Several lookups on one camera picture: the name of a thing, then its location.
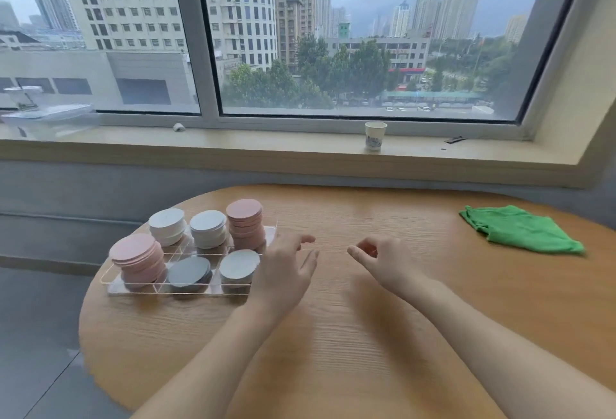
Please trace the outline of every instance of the small black object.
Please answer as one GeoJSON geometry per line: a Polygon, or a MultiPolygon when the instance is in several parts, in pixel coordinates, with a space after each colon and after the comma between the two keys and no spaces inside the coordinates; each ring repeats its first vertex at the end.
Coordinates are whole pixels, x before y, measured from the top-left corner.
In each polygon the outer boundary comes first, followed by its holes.
{"type": "Polygon", "coordinates": [[[458,142],[462,142],[463,140],[467,140],[467,138],[460,135],[460,136],[451,138],[449,140],[446,140],[445,143],[446,144],[456,144],[458,142]]]}

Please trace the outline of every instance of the folded green towel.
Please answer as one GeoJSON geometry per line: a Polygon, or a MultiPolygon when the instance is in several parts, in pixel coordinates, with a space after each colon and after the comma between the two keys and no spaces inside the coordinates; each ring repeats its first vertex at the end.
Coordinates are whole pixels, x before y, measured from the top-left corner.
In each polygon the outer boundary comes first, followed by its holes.
{"type": "Polygon", "coordinates": [[[547,216],[528,213],[514,205],[472,208],[460,212],[488,241],[544,253],[584,253],[581,242],[571,239],[547,216]]]}

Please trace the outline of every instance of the brown building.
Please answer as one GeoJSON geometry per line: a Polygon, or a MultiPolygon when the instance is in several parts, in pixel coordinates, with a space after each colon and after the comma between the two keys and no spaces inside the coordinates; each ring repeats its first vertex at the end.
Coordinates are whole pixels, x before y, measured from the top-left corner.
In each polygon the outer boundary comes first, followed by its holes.
{"type": "Polygon", "coordinates": [[[317,0],[276,0],[278,57],[297,71],[297,39],[314,34],[317,0]]]}

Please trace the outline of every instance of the wooden table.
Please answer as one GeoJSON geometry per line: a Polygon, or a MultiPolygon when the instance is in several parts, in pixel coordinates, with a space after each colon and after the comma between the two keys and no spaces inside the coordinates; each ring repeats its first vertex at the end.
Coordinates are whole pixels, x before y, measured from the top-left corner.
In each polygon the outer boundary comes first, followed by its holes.
{"type": "MultiPolygon", "coordinates": [[[[240,186],[179,204],[188,218],[260,200],[283,230],[311,232],[319,267],[301,304],[257,353],[231,418],[504,417],[437,330],[347,254],[369,233],[406,240],[409,259],[489,317],[616,390],[616,234],[549,206],[474,192],[240,186]],[[586,257],[489,244],[458,216],[514,204],[552,216],[586,257]]],[[[136,232],[146,232],[147,225],[136,232]]],[[[134,410],[216,333],[233,298],[108,297],[100,275],[81,309],[96,383],[134,410]]]]}

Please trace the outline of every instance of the paper cup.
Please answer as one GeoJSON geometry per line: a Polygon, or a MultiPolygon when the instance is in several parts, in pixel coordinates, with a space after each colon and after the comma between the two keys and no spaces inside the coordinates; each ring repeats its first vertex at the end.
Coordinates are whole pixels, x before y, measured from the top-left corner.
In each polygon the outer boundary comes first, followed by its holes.
{"type": "Polygon", "coordinates": [[[366,148],[372,151],[379,151],[385,136],[387,124],[379,121],[366,122],[366,148]]]}

